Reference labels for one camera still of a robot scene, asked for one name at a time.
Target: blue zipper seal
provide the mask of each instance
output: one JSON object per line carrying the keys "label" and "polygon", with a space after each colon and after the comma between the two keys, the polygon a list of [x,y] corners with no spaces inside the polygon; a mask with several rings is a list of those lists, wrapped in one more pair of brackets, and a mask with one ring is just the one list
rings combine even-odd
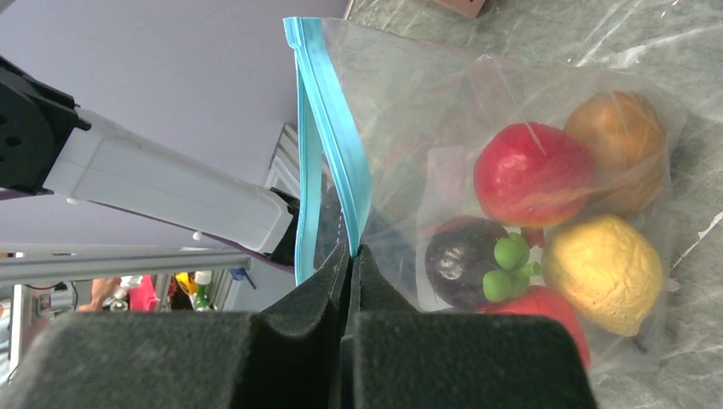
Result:
{"label": "blue zipper seal", "polygon": [[321,149],[327,155],[354,256],[372,204],[372,176],[354,117],[327,53],[321,19],[290,17],[284,19],[284,29],[296,55],[298,77],[301,208],[294,273],[299,285],[314,273],[321,210]]}

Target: toy fruit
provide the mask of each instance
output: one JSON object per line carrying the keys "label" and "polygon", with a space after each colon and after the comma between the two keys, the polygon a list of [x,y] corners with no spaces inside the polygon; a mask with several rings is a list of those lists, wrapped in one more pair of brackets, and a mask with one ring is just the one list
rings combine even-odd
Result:
{"label": "toy fruit", "polygon": [[639,212],[662,192],[665,126],[644,96],[621,91],[595,96],[572,112],[564,130],[595,157],[594,199],[607,211]]}
{"label": "toy fruit", "polygon": [[557,232],[544,253],[545,283],[583,316],[631,337],[662,289],[662,264],[642,234],[602,215]]}
{"label": "toy fruit", "polygon": [[562,130],[534,122],[510,125],[475,163],[477,200],[506,225],[559,224],[585,206],[593,166],[585,145]]}
{"label": "toy fruit", "polygon": [[590,366],[590,348],[585,332],[569,302],[555,290],[541,285],[532,285],[518,298],[498,304],[487,304],[478,309],[487,314],[544,315],[562,324],[575,341],[577,351],[585,368]]}
{"label": "toy fruit", "polygon": [[489,219],[463,216],[435,230],[425,269],[442,300],[474,310],[523,294],[529,277],[541,274],[540,264],[528,260],[529,247],[520,234]]}

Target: marble surface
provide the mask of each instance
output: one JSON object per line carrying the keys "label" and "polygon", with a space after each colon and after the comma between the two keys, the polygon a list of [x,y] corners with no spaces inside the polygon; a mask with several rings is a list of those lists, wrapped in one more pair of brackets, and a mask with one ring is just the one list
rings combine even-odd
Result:
{"label": "marble surface", "polygon": [[428,0],[354,0],[348,18],[530,65],[625,68],[690,117],[673,161],[666,347],[656,372],[593,377],[603,408],[723,407],[723,2],[488,0],[470,20]]}

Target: person's arm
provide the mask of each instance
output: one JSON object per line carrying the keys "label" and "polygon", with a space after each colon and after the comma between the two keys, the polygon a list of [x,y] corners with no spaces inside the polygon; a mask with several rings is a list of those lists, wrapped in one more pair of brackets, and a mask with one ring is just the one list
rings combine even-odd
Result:
{"label": "person's arm", "polygon": [[92,313],[103,310],[103,302],[106,301],[120,284],[120,279],[94,279],[91,290],[90,303],[76,308],[78,312]]}

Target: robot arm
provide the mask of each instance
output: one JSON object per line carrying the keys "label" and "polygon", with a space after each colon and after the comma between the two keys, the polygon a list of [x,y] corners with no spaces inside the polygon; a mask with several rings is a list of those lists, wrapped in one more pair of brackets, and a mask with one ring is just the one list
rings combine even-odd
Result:
{"label": "robot arm", "polygon": [[191,229],[289,263],[290,199],[76,107],[0,57],[0,187],[51,191]]}

